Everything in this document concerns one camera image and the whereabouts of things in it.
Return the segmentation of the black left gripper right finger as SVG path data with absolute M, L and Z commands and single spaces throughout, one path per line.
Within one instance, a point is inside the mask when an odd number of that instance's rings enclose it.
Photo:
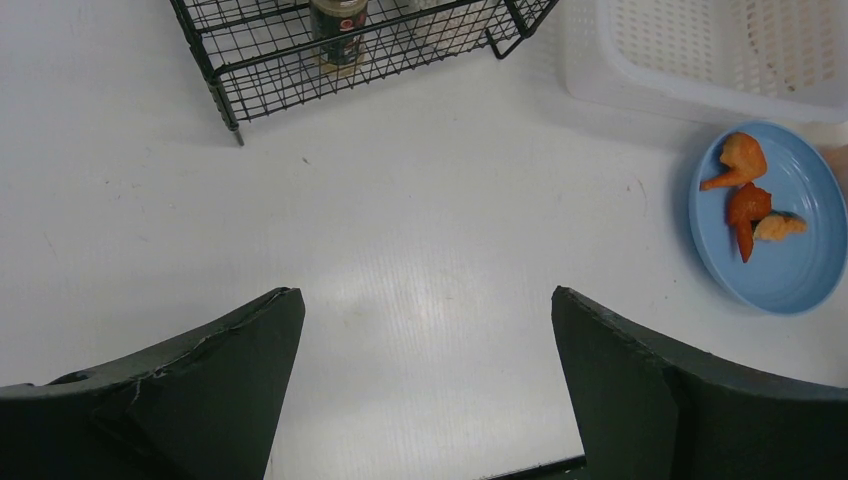
M 749 368 L 558 287 L 552 327 L 595 479 L 843 479 L 847 392 Z

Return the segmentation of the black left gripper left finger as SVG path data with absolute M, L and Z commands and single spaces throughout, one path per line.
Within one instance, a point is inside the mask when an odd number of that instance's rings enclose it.
M 261 479 L 305 319 L 277 288 L 50 383 L 1 390 L 5 479 Z

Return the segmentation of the blue round plate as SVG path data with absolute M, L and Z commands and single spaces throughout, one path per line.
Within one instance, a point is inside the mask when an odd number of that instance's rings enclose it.
M 768 170 L 755 185 L 774 210 L 792 213 L 807 229 L 782 241 L 758 240 L 744 261 L 726 223 L 729 189 L 703 191 L 724 172 L 720 154 L 735 133 L 756 140 Z M 688 190 L 688 220 L 698 256 L 712 279 L 735 300 L 762 312 L 792 316 L 821 305 L 837 288 L 847 262 L 847 208 L 837 178 L 803 137 L 778 124 L 748 121 L 720 134 L 697 163 Z

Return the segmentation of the small dark taped spice jar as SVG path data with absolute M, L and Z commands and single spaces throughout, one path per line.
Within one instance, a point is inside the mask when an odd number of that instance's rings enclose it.
M 360 30 L 368 19 L 367 0 L 310 1 L 311 33 L 320 70 L 333 78 L 353 75 L 365 59 Z

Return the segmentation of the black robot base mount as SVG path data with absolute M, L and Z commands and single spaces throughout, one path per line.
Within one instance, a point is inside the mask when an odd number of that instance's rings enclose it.
M 588 480 L 586 458 L 581 455 L 518 471 L 485 477 L 484 480 Z

